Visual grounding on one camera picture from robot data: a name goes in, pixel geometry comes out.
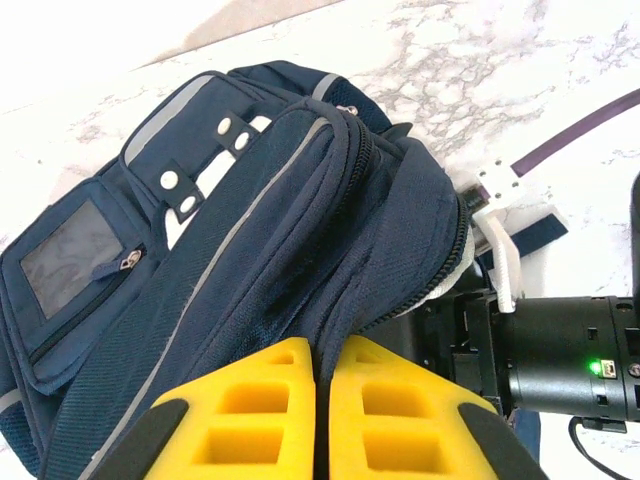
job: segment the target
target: gray reflective trim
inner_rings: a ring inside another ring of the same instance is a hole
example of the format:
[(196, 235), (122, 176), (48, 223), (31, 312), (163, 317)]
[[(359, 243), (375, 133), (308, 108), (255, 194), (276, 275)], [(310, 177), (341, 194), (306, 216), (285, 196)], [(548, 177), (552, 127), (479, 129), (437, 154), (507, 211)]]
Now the gray reflective trim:
[(336, 75), (335, 73), (327, 73), (324, 78), (318, 82), (316, 88), (313, 89), (311, 98), (314, 100), (322, 100), (324, 98), (324, 94), (327, 93), (327, 90), (329, 90), (329, 87), (337, 78), (340, 78), (339, 75)]
[(188, 84), (175, 97), (167, 103), (162, 110), (156, 113), (138, 133), (131, 139), (124, 151), (124, 163), (129, 165), (142, 151), (144, 146), (158, 133), (169, 121), (185, 107), (200, 89), (209, 82), (214, 75), (204, 75), (196, 78)]
[(20, 395), (20, 390), (17, 388), (11, 390), (9, 393), (5, 393), (0, 397), (0, 414), (20, 401), (22, 401), (22, 395)]
[(209, 264), (207, 265), (207, 268), (205, 268), (204, 272), (202, 272), (202, 275), (200, 275), (200, 279), (198, 280), (198, 283), (196, 283), (196, 286), (193, 289), (193, 292), (191, 292), (191, 296), (189, 297), (189, 300), (187, 300), (187, 303), (182, 309), (182, 314), (180, 315), (180, 318), (178, 319), (178, 322), (176, 323), (176, 326), (174, 327), (173, 332), (171, 332), (171, 336), (169, 336), (169, 340), (167, 340), (167, 344), (165, 345), (164, 350), (162, 351), (162, 354), (158, 359), (158, 362), (153, 367), (153, 370), (151, 370), (151, 373), (149, 373), (149, 376), (140, 387), (140, 390), (138, 390), (138, 393), (136, 394), (136, 396), (133, 397), (131, 404), (129, 405), (127, 410), (124, 412), (124, 415), (122, 416), (118, 424), (115, 426), (115, 428), (111, 432), (111, 435), (109, 435), (109, 437), (104, 442), (102, 447), (100, 447), (100, 450), (98, 450), (93, 455), (93, 457), (91, 457), (91, 462), (89, 462), (89, 464), (86, 466), (86, 468), (84, 469), (80, 477), (78, 477), (78, 480), (87, 480), (89, 478), (89, 476), (93, 473), (93, 471), (98, 466), (98, 464), (102, 461), (102, 459), (104, 458), (109, 448), (111, 448), (111, 445), (113, 445), (113, 443), (116, 441), (116, 439), (120, 435), (120, 432), (122, 432), (124, 427), (127, 426), (127, 423), (129, 423), (129, 420), (133, 416), (133, 413), (136, 411), (136, 409), (140, 405), (140, 402), (142, 402), (142, 399), (147, 394), (147, 391), (149, 390), (151, 383), (155, 379), (155, 376), (158, 373), (158, 370), (160, 369), (160, 365), (162, 365), (162, 362), (164, 361), (164, 358), (167, 355), (169, 348), (171, 348), (171, 344), (173, 343), (176, 333), (178, 333), (178, 328), (180, 327), (180, 324), (182, 323), (182, 319), (187, 313), (187, 310), (189, 309), (189, 307), (191, 306), (191, 303), (193, 302), (195, 297), (198, 295), (198, 293), (202, 289), (202, 286), (204, 285), (205, 281), (209, 278), (209, 275), (213, 271), (213, 268), (216, 266), (216, 263), (218, 263), (220, 256), (224, 253), (229, 243), (231, 243), (231, 241), (233, 240), (233, 237), (235, 237), (236, 233), (238, 233), (238, 230), (240, 230), (240, 228), (242, 227), (242, 225), (244, 225), (244, 223), (247, 221), (249, 216), (251, 216), (256, 206), (258, 205), (258, 203), (260, 203), (260, 200), (262, 200), (262, 198), (266, 195), (266, 193), (273, 186), (273, 184), (278, 181), (278, 179), (289, 169), (289, 167), (291, 167), (293, 162), (295, 162), (298, 156), (300, 156), (300, 153), (302, 153), (304, 148), (309, 144), (309, 142), (311, 142), (311, 140), (313, 139), (315, 134), (318, 132), (318, 130), (320, 130), (320, 128), (322, 128), (324, 125), (327, 125), (328, 123), (329, 121), (326, 118), (319, 118), (313, 123), (313, 125), (311, 125), (309, 132), (304, 137), (300, 145), (298, 145), (298, 148), (296, 149), (296, 151), (293, 152), (293, 154), (291, 155), (291, 158), (278, 171), (278, 173), (276, 173), (273, 176), (273, 178), (269, 181), (269, 183), (262, 189), (260, 194), (253, 200), (253, 202), (251, 203), (247, 211), (244, 213), (244, 215), (242, 215), (240, 220), (238, 220), (236, 224), (233, 226), (233, 228), (229, 230), (229, 233), (227, 233), (227, 236), (224, 238), (224, 240), (218, 247), (218, 250), (216, 251), (215, 255), (213, 256)]

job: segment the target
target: yellow foam block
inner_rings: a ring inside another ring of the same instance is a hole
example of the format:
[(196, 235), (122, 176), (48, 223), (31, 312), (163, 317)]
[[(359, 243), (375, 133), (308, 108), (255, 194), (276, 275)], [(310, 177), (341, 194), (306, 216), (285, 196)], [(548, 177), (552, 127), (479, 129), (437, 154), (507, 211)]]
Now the yellow foam block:
[(496, 480), (458, 405), (491, 404), (370, 340), (347, 341), (329, 406), (331, 480)]
[(315, 384), (290, 338), (161, 396), (189, 403), (147, 480), (310, 480)]

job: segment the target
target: zipper pull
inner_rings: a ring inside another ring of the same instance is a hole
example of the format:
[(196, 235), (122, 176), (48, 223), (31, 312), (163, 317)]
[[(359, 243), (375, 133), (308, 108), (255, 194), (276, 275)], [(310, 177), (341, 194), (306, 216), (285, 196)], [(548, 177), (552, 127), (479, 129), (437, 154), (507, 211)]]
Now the zipper pull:
[(353, 105), (349, 105), (348, 107), (343, 107), (342, 105), (337, 105), (336, 108), (338, 110), (342, 110), (343, 112), (350, 113), (351, 115), (358, 115), (358, 109)]
[(118, 258), (111, 262), (98, 265), (93, 269), (93, 272), (91, 272), (91, 280), (95, 282), (123, 270), (131, 270), (137, 265), (141, 258), (142, 250), (133, 250), (129, 252), (124, 258)]

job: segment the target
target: backpack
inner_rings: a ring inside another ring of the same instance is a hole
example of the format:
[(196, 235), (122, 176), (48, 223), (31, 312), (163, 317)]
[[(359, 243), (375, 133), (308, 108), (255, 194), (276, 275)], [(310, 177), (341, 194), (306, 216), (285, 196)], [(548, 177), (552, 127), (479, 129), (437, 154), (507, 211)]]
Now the backpack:
[(348, 80), (205, 72), (0, 257), (3, 435), (40, 478), (89, 478), (158, 396), (282, 339), (319, 402), (351, 333), (474, 256), (466, 203)]

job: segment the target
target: white snap button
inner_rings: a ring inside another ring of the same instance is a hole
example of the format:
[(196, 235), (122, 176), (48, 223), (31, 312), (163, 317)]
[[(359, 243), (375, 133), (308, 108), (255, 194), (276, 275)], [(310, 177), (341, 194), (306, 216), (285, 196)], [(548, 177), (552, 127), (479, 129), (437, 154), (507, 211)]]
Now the white snap button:
[(166, 171), (160, 177), (160, 185), (165, 190), (171, 190), (178, 185), (178, 174), (173, 170)]
[(191, 195), (190, 197), (185, 198), (180, 204), (180, 211), (182, 213), (187, 213), (189, 210), (193, 208), (196, 204), (196, 197)]
[(224, 135), (229, 131), (230, 128), (231, 128), (231, 119), (223, 118), (218, 124), (218, 133), (220, 135)]
[(249, 134), (247, 132), (244, 132), (238, 135), (238, 138), (236, 138), (236, 143), (234, 144), (234, 146), (236, 147), (236, 150), (242, 150), (244, 147), (247, 146), (247, 143), (249, 143)]

